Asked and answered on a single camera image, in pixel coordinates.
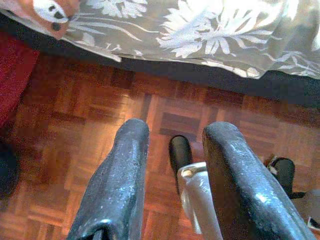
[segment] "dark bed base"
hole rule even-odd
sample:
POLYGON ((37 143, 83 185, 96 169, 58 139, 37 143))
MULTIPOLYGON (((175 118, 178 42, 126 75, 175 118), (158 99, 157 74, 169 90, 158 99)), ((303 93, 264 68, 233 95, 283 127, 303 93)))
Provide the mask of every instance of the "dark bed base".
POLYGON ((191 63, 145 61, 123 58, 115 62, 76 47, 69 42, 38 33, 0 13, 0 30, 24 41, 31 48, 53 55, 76 58, 116 68, 145 72, 171 79, 206 85, 227 91, 283 100, 308 107, 320 106, 320 80, 305 76, 268 71, 260 79, 242 78, 218 67, 191 63))

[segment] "floral bedspread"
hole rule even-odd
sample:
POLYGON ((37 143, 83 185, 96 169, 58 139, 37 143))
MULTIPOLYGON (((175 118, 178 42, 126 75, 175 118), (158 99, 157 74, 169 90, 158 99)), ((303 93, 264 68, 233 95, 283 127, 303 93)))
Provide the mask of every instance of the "floral bedspread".
POLYGON ((64 39, 96 53, 320 79, 320 0, 83 0, 64 39))

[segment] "parquet tile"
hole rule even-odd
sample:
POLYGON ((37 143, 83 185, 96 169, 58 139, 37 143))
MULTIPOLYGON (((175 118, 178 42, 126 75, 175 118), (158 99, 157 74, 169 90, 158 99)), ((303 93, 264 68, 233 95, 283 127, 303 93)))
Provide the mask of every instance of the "parquet tile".
POLYGON ((318 109, 42 54, 0 131, 21 164, 16 191, 0 202, 0 239, 65 239, 90 177, 133 117, 150 128, 143 240, 203 239, 176 194, 168 143, 185 135, 202 162, 202 131, 215 121, 237 125, 262 161, 295 161, 294 190, 320 188, 318 109))

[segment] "red fabric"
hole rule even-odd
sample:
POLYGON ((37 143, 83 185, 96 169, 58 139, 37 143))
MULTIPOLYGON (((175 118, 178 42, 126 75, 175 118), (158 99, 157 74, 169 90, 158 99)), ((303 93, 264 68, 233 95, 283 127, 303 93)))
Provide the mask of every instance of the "red fabric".
POLYGON ((0 32, 0 128, 19 102, 39 52, 0 32))

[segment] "gray floral fabric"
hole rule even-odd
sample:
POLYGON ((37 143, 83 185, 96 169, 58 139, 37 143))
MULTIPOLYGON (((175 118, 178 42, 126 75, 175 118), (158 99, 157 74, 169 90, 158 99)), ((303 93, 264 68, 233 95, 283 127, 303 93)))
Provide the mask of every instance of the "gray floral fabric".
POLYGON ((320 78, 320 0, 83 0, 64 39, 103 56, 320 78))

